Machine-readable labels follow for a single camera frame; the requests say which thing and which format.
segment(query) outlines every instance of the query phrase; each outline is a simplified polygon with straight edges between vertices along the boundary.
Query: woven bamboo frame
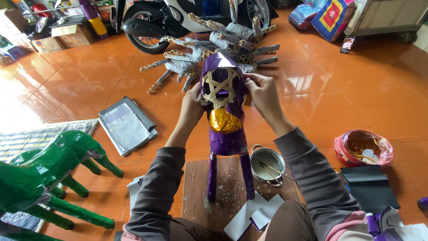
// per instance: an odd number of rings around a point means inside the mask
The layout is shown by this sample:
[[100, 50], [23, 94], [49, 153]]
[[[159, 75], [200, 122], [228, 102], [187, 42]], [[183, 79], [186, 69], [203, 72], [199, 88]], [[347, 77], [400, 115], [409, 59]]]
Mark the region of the woven bamboo frame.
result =
[[[233, 79], [238, 76], [238, 71], [231, 67], [223, 67], [222, 69], [227, 69], [228, 77], [221, 83], [213, 80], [212, 73], [216, 69], [207, 71], [202, 77], [202, 86], [204, 86], [205, 83], [208, 83], [210, 87], [210, 93], [204, 94], [203, 96], [204, 100], [206, 102], [212, 102], [214, 109], [220, 109], [225, 107], [227, 103], [233, 103], [233, 98], [235, 97], [235, 93], [233, 91]], [[217, 99], [216, 94], [221, 90], [227, 90], [229, 97], [225, 98], [224, 100]]]

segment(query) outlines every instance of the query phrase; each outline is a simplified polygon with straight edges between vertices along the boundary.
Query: purple paper horse figure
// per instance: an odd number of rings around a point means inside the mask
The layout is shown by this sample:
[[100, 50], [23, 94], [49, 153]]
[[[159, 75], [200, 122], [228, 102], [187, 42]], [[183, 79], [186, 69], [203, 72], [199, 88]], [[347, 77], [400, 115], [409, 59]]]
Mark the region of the purple paper horse figure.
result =
[[209, 122], [210, 170], [208, 177], [208, 201], [215, 202], [217, 190], [217, 155], [239, 154], [244, 176], [247, 200], [254, 193], [251, 161], [244, 132], [242, 104], [247, 92], [238, 65], [216, 53], [204, 63], [201, 77], [202, 104], [205, 105]]

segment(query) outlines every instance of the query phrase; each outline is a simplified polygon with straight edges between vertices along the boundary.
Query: gold foil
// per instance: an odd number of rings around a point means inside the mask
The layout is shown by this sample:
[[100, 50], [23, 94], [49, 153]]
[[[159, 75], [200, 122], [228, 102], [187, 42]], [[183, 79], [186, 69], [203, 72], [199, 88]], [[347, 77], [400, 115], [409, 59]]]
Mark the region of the gold foil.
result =
[[226, 108], [212, 110], [210, 113], [210, 128], [218, 133], [231, 133], [242, 128], [242, 122], [236, 116], [228, 113]]

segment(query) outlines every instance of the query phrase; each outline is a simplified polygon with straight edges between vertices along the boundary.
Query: blue stool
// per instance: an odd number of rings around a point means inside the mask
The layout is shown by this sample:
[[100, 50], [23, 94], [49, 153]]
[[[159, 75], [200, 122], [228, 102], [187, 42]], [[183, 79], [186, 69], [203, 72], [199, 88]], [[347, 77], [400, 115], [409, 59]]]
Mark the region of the blue stool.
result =
[[1, 51], [4, 54], [9, 55], [10, 57], [12, 57], [13, 60], [17, 60], [23, 56], [26, 55], [26, 53], [24, 52], [24, 50], [22, 50], [19, 46], [6, 46], [4, 48], [1, 49]]

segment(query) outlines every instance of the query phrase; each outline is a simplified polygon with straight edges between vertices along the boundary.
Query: wooden board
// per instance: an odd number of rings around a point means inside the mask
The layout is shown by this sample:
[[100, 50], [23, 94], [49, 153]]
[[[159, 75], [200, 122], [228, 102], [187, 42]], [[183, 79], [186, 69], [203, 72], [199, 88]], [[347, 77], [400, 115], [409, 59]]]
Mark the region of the wooden board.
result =
[[[207, 196], [209, 160], [186, 162], [181, 217], [214, 231], [222, 231], [247, 201], [239, 157], [217, 158], [217, 199], [211, 213], [204, 207]], [[300, 202], [296, 183], [284, 178], [283, 188], [275, 188], [254, 179], [254, 188], [266, 200], [279, 194], [284, 200]], [[256, 241], [262, 235], [251, 225], [243, 241]]]

